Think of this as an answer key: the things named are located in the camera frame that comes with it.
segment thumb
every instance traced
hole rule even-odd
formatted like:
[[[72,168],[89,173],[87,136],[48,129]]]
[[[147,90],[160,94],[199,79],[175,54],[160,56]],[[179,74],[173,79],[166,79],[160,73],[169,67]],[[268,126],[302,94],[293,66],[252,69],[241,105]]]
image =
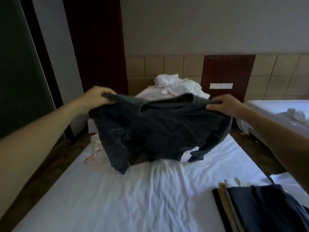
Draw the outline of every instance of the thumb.
[[[210,111],[219,111],[221,104],[207,104],[206,109]]]

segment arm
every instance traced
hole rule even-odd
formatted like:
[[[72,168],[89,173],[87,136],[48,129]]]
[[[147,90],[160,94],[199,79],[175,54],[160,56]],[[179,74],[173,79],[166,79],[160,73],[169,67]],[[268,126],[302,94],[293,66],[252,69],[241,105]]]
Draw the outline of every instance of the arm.
[[[93,87],[84,96],[0,140],[0,218],[73,118],[110,103],[102,93],[115,94],[109,88]]]
[[[222,104],[207,105],[206,109],[222,112],[250,124],[266,141],[282,166],[309,194],[309,138],[262,116],[232,95],[222,95],[214,100]]]

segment dark red wooden panel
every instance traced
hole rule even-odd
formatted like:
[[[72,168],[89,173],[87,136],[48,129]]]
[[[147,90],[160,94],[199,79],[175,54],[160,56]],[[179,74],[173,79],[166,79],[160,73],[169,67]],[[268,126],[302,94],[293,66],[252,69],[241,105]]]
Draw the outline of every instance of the dark red wooden panel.
[[[128,94],[120,0],[63,0],[84,91]]]
[[[205,56],[201,79],[211,97],[229,93],[243,102],[255,55]],[[210,83],[233,83],[233,89],[209,89]]]

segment tan square tile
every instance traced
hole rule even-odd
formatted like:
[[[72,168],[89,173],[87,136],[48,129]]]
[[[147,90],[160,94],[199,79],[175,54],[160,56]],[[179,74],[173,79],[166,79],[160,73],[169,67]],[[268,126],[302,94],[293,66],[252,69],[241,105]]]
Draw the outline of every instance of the tan square tile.
[[[293,76],[289,84],[286,95],[308,95],[309,75]]]
[[[183,56],[164,57],[164,74],[178,74],[182,78]]]
[[[145,57],[145,76],[156,77],[163,74],[163,57]]]
[[[264,95],[270,76],[251,76],[246,95]]]
[[[146,87],[155,85],[155,77],[145,77]]]
[[[145,76],[143,57],[126,57],[127,77]]]
[[[250,100],[263,100],[264,95],[246,95],[245,96],[245,101],[250,101]]]
[[[309,74],[309,54],[303,54],[299,56],[299,60],[294,72],[294,75],[296,76],[305,74]]]
[[[283,95],[265,95],[264,100],[283,100]]]
[[[293,74],[299,54],[279,54],[272,70],[272,76],[290,76]]]
[[[145,77],[128,77],[129,95],[137,95],[146,89]]]
[[[266,89],[266,95],[284,95],[291,76],[272,76]]]
[[[257,54],[253,63],[252,76],[270,76],[275,65],[276,54]]]
[[[284,100],[301,100],[303,96],[284,96]]]
[[[202,77],[201,76],[188,76],[188,77],[183,77],[183,79],[187,78],[188,80],[193,80],[199,84],[201,84],[201,79]]]
[[[185,56],[183,59],[183,77],[202,76],[204,56]]]

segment brown floor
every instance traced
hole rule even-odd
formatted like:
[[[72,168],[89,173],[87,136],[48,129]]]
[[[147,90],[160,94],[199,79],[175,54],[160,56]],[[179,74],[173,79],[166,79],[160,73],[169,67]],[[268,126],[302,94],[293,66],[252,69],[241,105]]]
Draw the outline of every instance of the brown floor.
[[[254,136],[241,135],[241,131],[238,129],[231,129],[230,134],[265,175],[269,176],[285,171],[271,151],[264,144],[257,141]],[[86,134],[74,145],[63,145],[59,150],[57,149],[59,158],[54,160],[37,177],[31,179],[31,182],[27,183],[13,205],[0,220],[1,232],[11,231],[20,222],[90,143],[90,137],[91,135]]]

